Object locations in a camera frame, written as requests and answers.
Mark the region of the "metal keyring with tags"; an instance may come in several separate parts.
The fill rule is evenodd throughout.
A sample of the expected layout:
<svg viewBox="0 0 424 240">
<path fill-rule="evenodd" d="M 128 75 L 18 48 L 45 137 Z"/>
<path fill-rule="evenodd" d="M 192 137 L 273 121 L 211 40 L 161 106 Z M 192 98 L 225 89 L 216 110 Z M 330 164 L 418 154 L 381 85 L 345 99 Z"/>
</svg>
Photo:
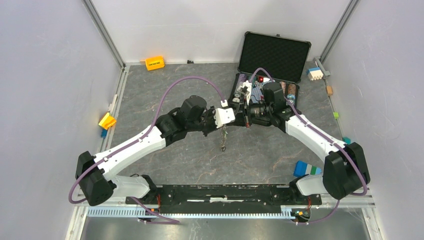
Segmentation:
<svg viewBox="0 0 424 240">
<path fill-rule="evenodd" d="M 224 152 L 226 150 L 226 141 L 227 141 L 227 137 L 228 137 L 228 132 L 227 132 L 227 126 L 223 125 L 220 129 L 220 137 L 221 137 L 221 142 L 220 142 L 220 149 L 222 152 Z"/>
</svg>

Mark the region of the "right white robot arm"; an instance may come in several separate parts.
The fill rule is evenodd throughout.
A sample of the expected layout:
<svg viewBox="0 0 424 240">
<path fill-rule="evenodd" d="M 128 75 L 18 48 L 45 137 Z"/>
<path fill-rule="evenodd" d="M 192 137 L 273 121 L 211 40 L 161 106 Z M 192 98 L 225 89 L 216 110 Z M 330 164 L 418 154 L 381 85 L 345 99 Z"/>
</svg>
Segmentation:
<svg viewBox="0 0 424 240">
<path fill-rule="evenodd" d="M 296 138 L 324 163 L 319 174 L 304 173 L 290 182 L 289 199 L 302 204 L 310 195 L 329 194 L 336 200 L 348 195 L 363 196 L 371 178 L 363 148 L 346 143 L 318 128 L 293 104 L 278 82 L 261 89 L 263 99 L 251 100 L 252 84 L 236 83 L 229 105 L 235 110 L 235 126 L 274 126 Z"/>
</svg>

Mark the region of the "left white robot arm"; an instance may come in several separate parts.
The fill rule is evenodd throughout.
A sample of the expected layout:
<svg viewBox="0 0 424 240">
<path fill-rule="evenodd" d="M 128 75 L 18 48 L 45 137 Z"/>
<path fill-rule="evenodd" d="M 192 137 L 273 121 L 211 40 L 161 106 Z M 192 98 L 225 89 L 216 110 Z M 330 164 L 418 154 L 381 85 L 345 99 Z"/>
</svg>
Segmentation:
<svg viewBox="0 0 424 240">
<path fill-rule="evenodd" d="M 151 204 L 157 198 L 153 184 L 145 176 L 120 176 L 120 171 L 184 139 L 189 132 L 202 132 L 207 136 L 234 120 L 227 100 L 221 101 L 221 107 L 207 108 L 206 101 L 197 95 L 185 99 L 180 107 L 166 114 L 160 115 L 158 110 L 147 128 L 125 142 L 96 154 L 81 153 L 68 200 L 72 204 L 86 202 L 89 206 L 98 206 L 113 197 L 134 197 Z"/>
</svg>

